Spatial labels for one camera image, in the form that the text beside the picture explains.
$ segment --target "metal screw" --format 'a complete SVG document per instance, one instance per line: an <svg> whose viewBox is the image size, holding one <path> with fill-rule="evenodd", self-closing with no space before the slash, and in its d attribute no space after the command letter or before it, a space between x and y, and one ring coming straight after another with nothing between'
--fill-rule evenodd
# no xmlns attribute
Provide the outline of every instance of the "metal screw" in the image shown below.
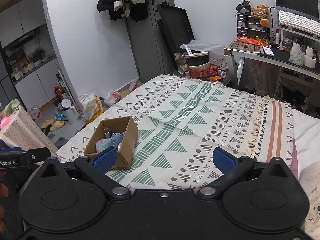
<svg viewBox="0 0 320 240"><path fill-rule="evenodd" d="M169 193L161 193L160 197L164 197L164 198L169 197Z"/></svg>
<svg viewBox="0 0 320 240"><path fill-rule="evenodd" d="M210 196L210 195L213 195L214 193L216 193L216 190L212 187L203 187L200 189L200 193L202 193L203 195L206 195L206 196Z"/></svg>
<svg viewBox="0 0 320 240"><path fill-rule="evenodd" d="M112 192L115 195L124 195L128 192L128 189L125 187L115 187Z"/></svg>

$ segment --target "yellow slipper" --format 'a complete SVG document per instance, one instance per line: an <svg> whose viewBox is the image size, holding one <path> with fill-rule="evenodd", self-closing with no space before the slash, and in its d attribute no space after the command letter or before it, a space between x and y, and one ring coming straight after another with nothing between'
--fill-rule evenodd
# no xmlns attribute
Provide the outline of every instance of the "yellow slipper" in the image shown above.
<svg viewBox="0 0 320 240"><path fill-rule="evenodd" d="M50 125L50 124L53 124L54 123L54 119L50 119L50 120L45 120L43 123L42 123L42 125L40 126L40 129L42 129L42 128L47 128L48 127L48 125Z"/></svg>
<svg viewBox="0 0 320 240"><path fill-rule="evenodd" d="M64 121L56 121L53 126L50 127L50 132L53 132L64 126Z"/></svg>

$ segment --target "black jacket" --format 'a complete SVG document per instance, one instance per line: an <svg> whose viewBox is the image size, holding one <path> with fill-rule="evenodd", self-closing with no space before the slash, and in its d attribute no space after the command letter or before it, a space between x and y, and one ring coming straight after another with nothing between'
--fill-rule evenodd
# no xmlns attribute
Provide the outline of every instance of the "black jacket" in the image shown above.
<svg viewBox="0 0 320 240"><path fill-rule="evenodd" d="M113 10L113 4L115 1L120 0L99 0L97 9L99 12L109 10L110 19L116 21L117 19L122 19L123 8L117 11ZM144 20L148 16L148 5L144 4L133 4L131 0L127 1L130 4L130 15L131 19L138 22Z"/></svg>

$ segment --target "human hand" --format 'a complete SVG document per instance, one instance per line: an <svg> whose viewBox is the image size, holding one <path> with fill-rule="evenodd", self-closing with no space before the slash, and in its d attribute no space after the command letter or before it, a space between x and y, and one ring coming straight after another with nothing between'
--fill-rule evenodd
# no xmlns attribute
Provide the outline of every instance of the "human hand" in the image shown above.
<svg viewBox="0 0 320 240"><path fill-rule="evenodd" d="M0 176L3 176L4 174L6 174L6 172L0 172ZM0 183L0 196L1 197L7 197L9 195L9 191L8 188ZM0 218L2 218L4 216L4 208L3 206L0 205ZM2 220L0 220L0 233L4 232L4 222Z"/></svg>

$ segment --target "red basket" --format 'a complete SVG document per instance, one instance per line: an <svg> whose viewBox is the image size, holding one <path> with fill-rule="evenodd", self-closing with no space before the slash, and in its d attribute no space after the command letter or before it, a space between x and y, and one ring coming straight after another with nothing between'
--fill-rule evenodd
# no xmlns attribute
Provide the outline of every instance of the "red basket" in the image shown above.
<svg viewBox="0 0 320 240"><path fill-rule="evenodd" d="M209 69L206 69L206 70L195 71L195 70L191 70L190 68L187 68L191 78L194 78L194 79L198 78L201 80L204 80L205 78L208 78L208 77L218 76L218 69L219 69L219 66L212 63L210 63Z"/></svg>

